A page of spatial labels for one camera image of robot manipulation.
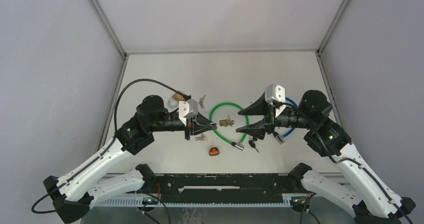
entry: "small orange and black object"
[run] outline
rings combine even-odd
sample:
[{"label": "small orange and black object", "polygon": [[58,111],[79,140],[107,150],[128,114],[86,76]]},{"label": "small orange and black object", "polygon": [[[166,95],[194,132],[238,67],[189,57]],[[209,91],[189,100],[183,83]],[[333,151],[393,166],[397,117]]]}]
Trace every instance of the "small orange and black object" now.
[{"label": "small orange and black object", "polygon": [[217,156],[220,150],[217,147],[209,149],[209,156]]}]

